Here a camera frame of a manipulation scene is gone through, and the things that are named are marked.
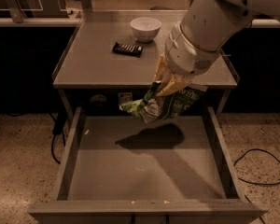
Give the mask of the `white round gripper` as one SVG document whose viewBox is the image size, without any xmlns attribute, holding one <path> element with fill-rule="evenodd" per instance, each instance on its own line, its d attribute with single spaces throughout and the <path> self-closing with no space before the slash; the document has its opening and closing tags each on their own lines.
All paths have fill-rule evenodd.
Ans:
<svg viewBox="0 0 280 224">
<path fill-rule="evenodd" d="M 158 96 L 169 96 L 183 90 L 192 82 L 193 76 L 205 73 L 219 57 L 217 51 L 196 48 L 183 35 L 179 23 L 165 39 L 164 52 L 158 59 L 153 78 L 160 82 Z"/>
</svg>

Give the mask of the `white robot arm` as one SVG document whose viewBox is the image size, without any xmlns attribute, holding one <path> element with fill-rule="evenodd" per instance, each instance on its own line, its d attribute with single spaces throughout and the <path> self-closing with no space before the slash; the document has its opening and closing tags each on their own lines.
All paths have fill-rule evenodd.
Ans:
<svg viewBox="0 0 280 224">
<path fill-rule="evenodd" d="M 221 47 L 258 14 L 280 21 L 280 0 L 191 0 L 188 11 L 165 40 L 154 79 L 159 96 L 186 88 L 210 68 Z"/>
</svg>

